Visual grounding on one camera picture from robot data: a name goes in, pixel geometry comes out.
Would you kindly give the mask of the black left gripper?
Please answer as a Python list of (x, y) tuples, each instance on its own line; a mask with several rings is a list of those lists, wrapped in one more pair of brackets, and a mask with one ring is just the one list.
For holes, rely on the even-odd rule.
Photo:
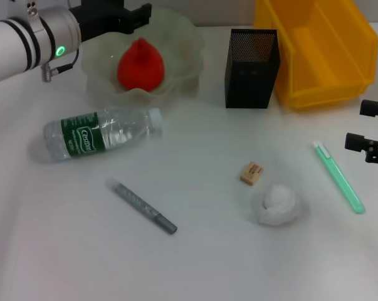
[(88, 41), (110, 32), (132, 34), (149, 23), (152, 5), (128, 11), (124, 1), (81, 1), (69, 11), (79, 24), (81, 40)]

